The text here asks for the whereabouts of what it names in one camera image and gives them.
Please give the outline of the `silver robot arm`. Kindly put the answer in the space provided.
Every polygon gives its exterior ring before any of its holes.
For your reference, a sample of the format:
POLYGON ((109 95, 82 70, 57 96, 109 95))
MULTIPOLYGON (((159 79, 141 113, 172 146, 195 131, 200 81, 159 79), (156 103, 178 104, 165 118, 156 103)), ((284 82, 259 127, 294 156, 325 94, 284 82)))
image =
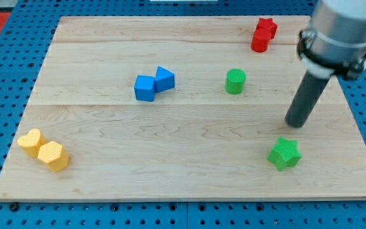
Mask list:
POLYGON ((366 0, 319 0, 297 52, 319 80, 356 80, 366 69, 366 0))

